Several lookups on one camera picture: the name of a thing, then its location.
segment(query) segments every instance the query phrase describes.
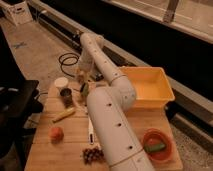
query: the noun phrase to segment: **orange bowl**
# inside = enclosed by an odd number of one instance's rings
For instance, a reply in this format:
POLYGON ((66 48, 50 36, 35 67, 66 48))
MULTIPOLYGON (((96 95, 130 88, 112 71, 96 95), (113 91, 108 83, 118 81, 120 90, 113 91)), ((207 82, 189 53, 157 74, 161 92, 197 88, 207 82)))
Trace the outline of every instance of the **orange bowl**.
POLYGON ((153 145, 157 143, 165 144, 165 148, 163 150, 147 153, 150 160, 156 163, 165 163, 171 160, 172 157, 172 142, 171 139, 164 134, 162 131, 158 129, 148 129, 144 134, 143 138, 141 139, 142 146, 145 145, 153 145))

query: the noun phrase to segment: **black cable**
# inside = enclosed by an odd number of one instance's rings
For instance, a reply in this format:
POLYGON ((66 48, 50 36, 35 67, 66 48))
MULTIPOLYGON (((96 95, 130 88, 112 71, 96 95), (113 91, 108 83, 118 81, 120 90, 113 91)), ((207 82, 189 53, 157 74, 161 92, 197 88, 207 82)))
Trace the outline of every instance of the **black cable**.
POLYGON ((79 55, 77 55, 76 53, 72 53, 72 52, 65 53, 65 54, 59 56, 58 61, 59 61, 59 63, 60 63, 60 69, 61 69, 61 71, 62 71, 64 74, 66 74, 66 75, 68 75, 68 76, 70 76, 70 77, 75 77, 75 75, 69 74, 68 72, 66 72, 66 71, 64 70, 63 66, 72 66, 72 65, 75 65, 75 64, 78 63, 78 59, 79 59, 79 55), (66 62, 67 60, 69 60, 69 59, 75 59, 75 61, 72 62, 72 63, 65 63, 65 62, 66 62))
POLYGON ((35 99, 38 100, 39 97, 40 97, 41 95, 44 95, 44 94, 48 94, 48 92, 39 93, 39 94, 35 97, 35 99))

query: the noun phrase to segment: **white cylinder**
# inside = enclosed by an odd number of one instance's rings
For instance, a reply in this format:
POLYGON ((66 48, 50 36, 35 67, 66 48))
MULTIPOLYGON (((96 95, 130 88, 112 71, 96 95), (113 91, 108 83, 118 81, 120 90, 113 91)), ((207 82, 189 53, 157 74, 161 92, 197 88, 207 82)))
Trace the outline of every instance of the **white cylinder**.
POLYGON ((67 88, 69 84, 69 80, 66 77, 59 77, 54 81, 55 87, 59 90, 59 92, 67 88))

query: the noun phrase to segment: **round object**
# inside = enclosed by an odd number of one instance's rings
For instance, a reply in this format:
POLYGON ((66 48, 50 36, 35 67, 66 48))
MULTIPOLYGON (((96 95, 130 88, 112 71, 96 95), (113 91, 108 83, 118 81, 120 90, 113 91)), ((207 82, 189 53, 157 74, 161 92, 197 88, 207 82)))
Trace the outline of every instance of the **round object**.
POLYGON ((50 130, 51 142, 56 143, 63 139, 64 133, 61 127, 52 127, 50 130))
POLYGON ((69 80, 66 77, 59 77, 54 81, 54 85, 59 91, 68 87, 69 80))
POLYGON ((72 104, 72 90, 69 88, 64 88, 61 90, 60 95, 65 107, 69 107, 72 104))
POLYGON ((150 160, 156 163, 165 163, 172 157, 171 139, 158 129, 148 129, 141 143, 150 160))

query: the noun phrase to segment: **green object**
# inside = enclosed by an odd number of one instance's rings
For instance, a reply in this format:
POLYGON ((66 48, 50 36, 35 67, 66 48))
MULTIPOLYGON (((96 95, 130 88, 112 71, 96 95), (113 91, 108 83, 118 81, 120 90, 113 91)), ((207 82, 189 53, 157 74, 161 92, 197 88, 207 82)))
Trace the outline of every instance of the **green object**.
POLYGON ((89 84, 88 83, 84 83, 84 85, 81 88, 81 95, 83 97, 87 97, 87 95, 89 94, 89 84))
POLYGON ((144 150, 147 153, 158 152, 158 151, 161 151, 165 148, 166 148, 166 145, 164 143, 158 143, 158 144, 154 144, 154 145, 145 145, 144 146, 144 150))

